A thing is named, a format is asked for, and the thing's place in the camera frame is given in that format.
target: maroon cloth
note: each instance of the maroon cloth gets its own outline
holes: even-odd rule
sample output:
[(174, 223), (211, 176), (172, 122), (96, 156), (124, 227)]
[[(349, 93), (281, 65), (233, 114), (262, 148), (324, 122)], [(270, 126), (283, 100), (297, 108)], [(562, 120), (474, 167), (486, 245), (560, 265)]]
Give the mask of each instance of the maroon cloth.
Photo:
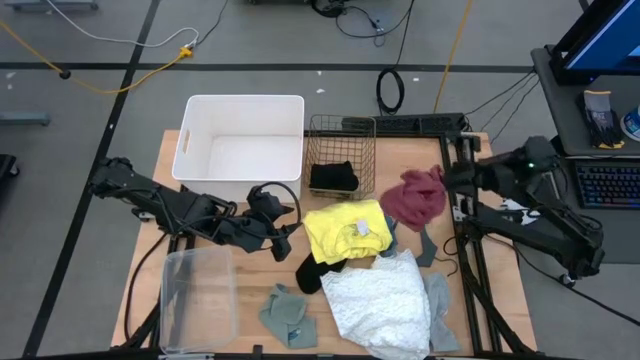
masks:
[(385, 214), (420, 232), (444, 211), (446, 195), (442, 169), (435, 165), (429, 171), (408, 170), (401, 178), (404, 184), (382, 194), (380, 206)]

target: wooden table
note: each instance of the wooden table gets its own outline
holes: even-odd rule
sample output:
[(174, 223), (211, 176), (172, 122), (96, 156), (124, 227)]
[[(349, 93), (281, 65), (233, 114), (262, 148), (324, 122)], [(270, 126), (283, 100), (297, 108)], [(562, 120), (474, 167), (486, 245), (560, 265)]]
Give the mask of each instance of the wooden table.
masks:
[[(482, 139), (482, 152), (479, 158), (491, 155), (489, 141), (486, 134), (479, 134)], [(153, 179), (165, 186), (178, 189), (179, 183), (171, 176), (174, 151), (178, 141), (178, 131), (168, 130), (164, 134), (160, 154)], [(452, 159), (455, 158), (453, 148), (450, 150)], [(437, 139), (418, 138), (379, 138), (376, 140), (376, 186), (375, 196), (379, 196), (388, 188), (400, 182), (400, 174), (405, 170), (418, 168), (429, 169), (431, 166), (442, 165), (440, 145)], [(481, 200), (488, 205), (498, 205), (500, 199), (494, 194), (481, 194)], [(300, 203), (303, 214), (307, 210), (319, 209), (333, 203), (335, 200), (312, 197), (307, 189), (302, 189)], [(283, 217), (282, 222), (295, 221), (295, 214)], [(438, 245), (438, 257), (447, 258), (442, 252), (442, 246), (448, 238), (453, 236), (453, 222), (448, 208), (428, 226), (427, 231)], [(422, 253), (419, 235), (408, 228), (399, 225), (397, 230), (399, 250), (410, 248), (414, 255)], [(141, 257), (161, 235), (154, 222), (142, 223), (140, 233), (131, 262), (129, 279), (133, 269)], [(233, 254), (236, 270), (238, 292), (239, 336), (229, 345), (216, 352), (250, 353), (253, 345), (263, 345), (265, 353), (326, 353), (326, 354), (367, 354), (366, 350), (338, 334), (333, 316), (326, 297), (322, 291), (307, 296), (309, 316), (317, 319), (318, 347), (303, 350), (289, 350), (283, 346), (258, 320), (258, 312), (267, 298), (274, 284), (282, 283), (289, 287), (292, 293), (302, 294), (297, 288), (295, 271), (309, 254), (310, 247), (303, 227), (300, 227), (290, 238), (291, 254), (283, 262), (273, 260), (271, 252), (263, 251), (246, 254), (236, 247), (229, 247)], [(492, 241), (483, 242), (484, 253), (489, 273), (493, 300), (514, 331), (525, 344), (536, 348), (529, 310), (520, 280), (515, 254), (512, 249), (496, 244)], [(166, 246), (161, 246), (149, 257), (136, 279), (133, 301), (131, 304), (130, 330), (144, 320), (158, 299), (163, 261), (166, 256)], [(204, 239), (196, 241), (196, 247), (217, 246)], [(454, 242), (448, 244), (448, 251), (455, 248)], [(350, 261), (350, 266), (363, 266), (363, 259)], [(448, 274), (453, 269), (450, 262), (434, 262), (431, 268), (421, 268), (424, 274), (439, 271)], [(472, 355), (471, 337), (467, 320), (465, 301), (462, 290), (460, 273), (448, 277), (452, 304), (446, 317), (448, 326), (455, 332), (462, 349), (452, 355)], [(113, 334), (112, 344), (124, 342), (123, 321), (126, 297), (123, 296), (120, 314)], [(484, 312), (478, 305), (478, 318), (481, 324), (481, 334), (484, 349), (490, 349), (489, 336), (486, 329)]]

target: desk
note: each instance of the desk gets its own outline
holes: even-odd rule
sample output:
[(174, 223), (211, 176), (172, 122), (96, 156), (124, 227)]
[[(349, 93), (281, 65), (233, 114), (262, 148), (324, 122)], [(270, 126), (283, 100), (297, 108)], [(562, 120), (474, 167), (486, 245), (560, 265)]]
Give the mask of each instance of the desk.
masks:
[(624, 116), (640, 104), (640, 80), (636, 76), (601, 76), (589, 86), (560, 86), (556, 82), (546, 49), (531, 51), (533, 63), (542, 84), (542, 90), (549, 104), (551, 116), (558, 130), (558, 137), (567, 155), (570, 156), (640, 156), (640, 142), (625, 135), (622, 149), (594, 149), (589, 139), (589, 131), (584, 125), (576, 99), (587, 88), (611, 90), (611, 108)]
[[(483, 151), (479, 157), (491, 155), (489, 141), (486, 134), (481, 134)], [(164, 133), (160, 154), (156, 164), (153, 179), (159, 183), (174, 189), (180, 187), (179, 183), (171, 176), (174, 151), (178, 141), (178, 131), (168, 130)], [(455, 151), (450, 149), (451, 156)], [(442, 164), (440, 144), (437, 139), (426, 138), (378, 138), (376, 140), (376, 197), (379, 197), (386, 189), (400, 182), (400, 174), (411, 168), (428, 169), (432, 165)], [(480, 198), (490, 205), (497, 205), (500, 199), (493, 194), (482, 194)], [(322, 208), (333, 203), (333, 199), (312, 197), (307, 189), (301, 190), (300, 205), (303, 213), (310, 209)], [(295, 221), (295, 214), (283, 217), (284, 223)], [(446, 258), (442, 252), (442, 246), (453, 235), (453, 222), (451, 212), (445, 210), (434, 219), (427, 230), (430, 237), (438, 245), (438, 256)], [(402, 225), (396, 230), (399, 240), (399, 250), (410, 248), (414, 255), (422, 252), (420, 239), (417, 233), (412, 232)], [(129, 271), (129, 278), (133, 269), (138, 264), (144, 253), (159, 238), (160, 232), (155, 223), (141, 224), (140, 233)], [(251, 353), (253, 345), (264, 346), (265, 353), (326, 353), (326, 354), (367, 354), (364, 348), (348, 340), (342, 339), (331, 315), (329, 304), (322, 291), (307, 296), (308, 315), (317, 319), (318, 347), (302, 350), (289, 350), (273, 337), (258, 320), (260, 306), (267, 298), (275, 283), (282, 283), (291, 289), (291, 292), (301, 294), (297, 289), (295, 271), (310, 252), (309, 241), (304, 229), (301, 227), (289, 237), (292, 245), (291, 254), (281, 263), (273, 260), (270, 252), (258, 252), (246, 254), (243, 250), (230, 247), (233, 254), (233, 262), (236, 270), (236, 283), (238, 291), (238, 316), (239, 336), (232, 343), (216, 352), (221, 353)], [(515, 254), (506, 246), (486, 241), (484, 253), (487, 260), (487, 270), (491, 281), (493, 300), (498, 310), (502, 313), (513, 330), (522, 338), (525, 344), (536, 348), (533, 336), (533, 328), (529, 318), (529, 310), (520, 280)], [(142, 267), (135, 283), (133, 301), (131, 304), (130, 329), (135, 328), (144, 320), (158, 299), (158, 291), (162, 274), (162, 266), (166, 256), (166, 246), (153, 253)], [(216, 246), (203, 239), (197, 239), (196, 247)], [(449, 244), (449, 251), (453, 251), (453, 242)], [(350, 266), (363, 266), (371, 263), (372, 259), (351, 260)], [(431, 268), (421, 268), (423, 273), (439, 271), (444, 274), (452, 270), (450, 262), (434, 262)], [(467, 320), (464, 296), (462, 291), (462, 278), (460, 273), (448, 278), (452, 295), (452, 304), (446, 317), (448, 326), (455, 332), (462, 350), (456, 355), (472, 355), (471, 337)], [(113, 334), (112, 344), (118, 345), (124, 342), (123, 322), (124, 305), (126, 297), (123, 296), (118, 321)], [(479, 321), (485, 324), (486, 319), (482, 311), (479, 312)], [(488, 331), (486, 326), (481, 329), (485, 349), (490, 349)]]

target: wire basket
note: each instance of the wire basket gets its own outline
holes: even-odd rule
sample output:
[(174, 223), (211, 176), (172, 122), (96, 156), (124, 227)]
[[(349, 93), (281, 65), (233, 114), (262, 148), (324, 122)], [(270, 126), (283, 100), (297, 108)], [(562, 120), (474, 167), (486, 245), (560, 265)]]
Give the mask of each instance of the wire basket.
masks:
[[(312, 188), (311, 167), (349, 161), (358, 177), (354, 191)], [(314, 115), (309, 125), (305, 183), (315, 196), (360, 200), (375, 189), (376, 121), (371, 117)]]

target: yellow shirt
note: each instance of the yellow shirt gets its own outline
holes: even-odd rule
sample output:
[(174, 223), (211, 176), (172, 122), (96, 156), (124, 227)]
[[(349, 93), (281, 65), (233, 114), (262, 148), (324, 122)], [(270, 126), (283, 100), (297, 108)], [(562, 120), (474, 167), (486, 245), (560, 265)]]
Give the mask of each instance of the yellow shirt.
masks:
[(373, 256), (391, 244), (377, 200), (344, 202), (307, 212), (302, 221), (317, 263)]

